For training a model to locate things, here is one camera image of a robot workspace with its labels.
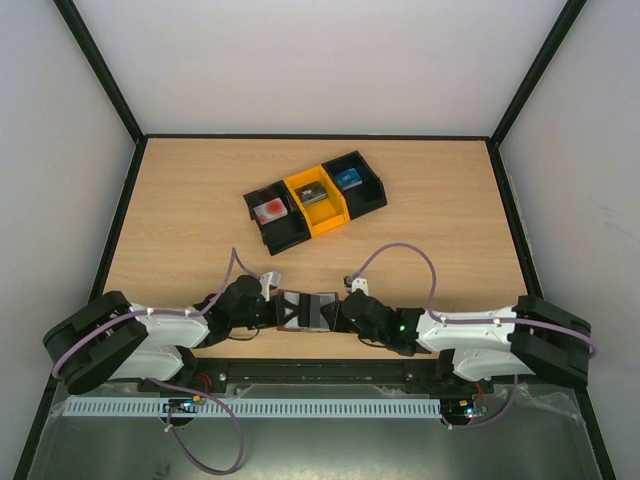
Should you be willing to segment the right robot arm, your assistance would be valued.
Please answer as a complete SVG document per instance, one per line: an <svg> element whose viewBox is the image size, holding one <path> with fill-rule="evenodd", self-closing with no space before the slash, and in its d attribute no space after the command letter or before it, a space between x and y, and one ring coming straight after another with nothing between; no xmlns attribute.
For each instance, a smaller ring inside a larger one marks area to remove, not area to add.
<svg viewBox="0 0 640 480"><path fill-rule="evenodd" d="M311 325L353 333L403 356L445 351L436 379L455 392L495 376L535 375L568 388L588 384L595 347L591 325L536 296L485 312L393 309L357 290L342 301L320 302Z"/></svg>

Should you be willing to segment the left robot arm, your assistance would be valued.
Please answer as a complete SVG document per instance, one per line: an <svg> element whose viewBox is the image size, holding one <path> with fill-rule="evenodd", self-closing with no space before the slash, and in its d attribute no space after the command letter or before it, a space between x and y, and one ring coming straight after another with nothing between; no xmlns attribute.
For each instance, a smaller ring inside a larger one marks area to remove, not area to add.
<svg viewBox="0 0 640 480"><path fill-rule="evenodd" d="M105 382L174 378L192 350L217 345L238 328L298 326L299 297L277 291L278 274L241 275L220 293L182 310L144 307L111 291L87 304L43 338L52 375L71 394Z"/></svg>

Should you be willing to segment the brown leather card holder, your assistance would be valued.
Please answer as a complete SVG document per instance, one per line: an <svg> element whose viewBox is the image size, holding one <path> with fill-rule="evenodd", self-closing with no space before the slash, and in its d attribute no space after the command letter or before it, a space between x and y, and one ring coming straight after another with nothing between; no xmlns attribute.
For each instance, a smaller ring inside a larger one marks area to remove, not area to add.
<svg viewBox="0 0 640 480"><path fill-rule="evenodd" d="M280 290L278 295L281 293L300 293L301 294L300 310L294 313L299 316L300 325L305 326L305 329L303 330L283 330L283 331L316 332L316 333L329 332L329 331L321 331L318 329L320 311L314 305L315 295L318 293L303 293L303 292L290 291L290 290ZM278 312L276 310L276 318L278 318L279 316L283 316L287 313L289 313L289 311Z"/></svg>

